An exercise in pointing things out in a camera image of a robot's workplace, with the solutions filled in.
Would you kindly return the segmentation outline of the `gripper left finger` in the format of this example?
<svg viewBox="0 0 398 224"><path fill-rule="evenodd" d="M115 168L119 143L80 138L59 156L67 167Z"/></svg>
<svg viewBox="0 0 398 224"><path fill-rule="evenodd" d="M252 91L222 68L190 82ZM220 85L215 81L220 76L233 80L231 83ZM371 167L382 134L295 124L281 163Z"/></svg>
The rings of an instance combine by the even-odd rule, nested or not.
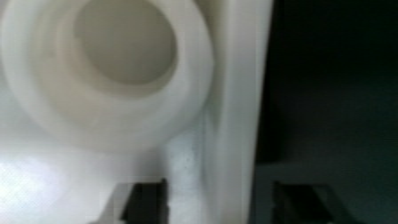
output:
<svg viewBox="0 0 398 224"><path fill-rule="evenodd" d="M87 224L169 224L165 178L115 186L99 217Z"/></svg>

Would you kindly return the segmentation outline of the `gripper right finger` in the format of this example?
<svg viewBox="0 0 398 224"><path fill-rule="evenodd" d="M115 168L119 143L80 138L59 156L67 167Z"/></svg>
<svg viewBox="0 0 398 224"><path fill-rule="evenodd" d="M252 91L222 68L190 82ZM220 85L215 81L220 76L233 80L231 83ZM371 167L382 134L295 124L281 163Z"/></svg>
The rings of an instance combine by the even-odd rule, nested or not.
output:
<svg viewBox="0 0 398 224"><path fill-rule="evenodd" d="M329 185L275 182L272 198L272 224L355 224Z"/></svg>

